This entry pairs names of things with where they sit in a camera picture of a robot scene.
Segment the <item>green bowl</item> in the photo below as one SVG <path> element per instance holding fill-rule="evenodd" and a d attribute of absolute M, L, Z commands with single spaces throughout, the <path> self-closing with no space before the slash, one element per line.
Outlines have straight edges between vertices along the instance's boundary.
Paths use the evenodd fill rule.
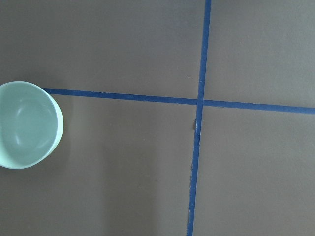
<path fill-rule="evenodd" d="M 13 81 L 0 87 L 0 165 L 32 167 L 48 157 L 63 134 L 63 115 L 39 86 Z"/>

